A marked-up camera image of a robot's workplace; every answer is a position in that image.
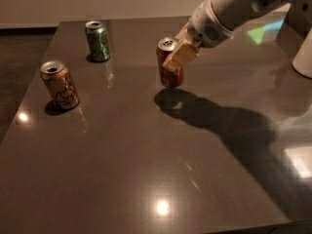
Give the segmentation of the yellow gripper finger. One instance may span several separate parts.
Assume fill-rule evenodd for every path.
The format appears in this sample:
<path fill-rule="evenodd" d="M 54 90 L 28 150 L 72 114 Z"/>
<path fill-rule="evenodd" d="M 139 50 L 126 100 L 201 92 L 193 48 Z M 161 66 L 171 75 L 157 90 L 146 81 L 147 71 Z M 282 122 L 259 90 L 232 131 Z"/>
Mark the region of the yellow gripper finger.
<path fill-rule="evenodd" d="M 166 57 L 163 67 L 171 72 L 179 70 L 199 56 L 199 49 L 192 43 L 179 41 L 175 49 Z"/>
<path fill-rule="evenodd" d="M 195 38 L 193 36 L 192 30 L 190 29 L 190 24 L 187 23 L 175 36 L 178 45 L 183 44 L 195 44 Z"/>

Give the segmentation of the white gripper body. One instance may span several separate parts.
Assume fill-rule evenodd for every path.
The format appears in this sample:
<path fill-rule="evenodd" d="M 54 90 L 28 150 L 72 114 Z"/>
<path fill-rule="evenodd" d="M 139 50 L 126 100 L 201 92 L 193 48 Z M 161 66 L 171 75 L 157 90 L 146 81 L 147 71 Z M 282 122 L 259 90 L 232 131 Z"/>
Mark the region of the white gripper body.
<path fill-rule="evenodd" d="M 187 33 L 202 48 L 214 48 L 233 35 L 233 31 L 217 18 L 212 0 L 205 0 L 195 9 L 189 19 Z"/>

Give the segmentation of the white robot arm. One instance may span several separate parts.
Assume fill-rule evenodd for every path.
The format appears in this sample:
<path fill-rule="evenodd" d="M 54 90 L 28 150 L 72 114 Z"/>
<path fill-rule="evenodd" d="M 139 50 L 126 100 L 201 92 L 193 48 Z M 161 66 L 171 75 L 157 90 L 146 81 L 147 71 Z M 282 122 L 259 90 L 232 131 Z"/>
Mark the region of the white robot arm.
<path fill-rule="evenodd" d="M 177 34 L 177 46 L 163 66 L 174 72 L 199 56 L 202 48 L 214 48 L 231 38 L 250 20 L 289 5 L 307 24 L 312 24 L 312 0 L 204 0 Z"/>

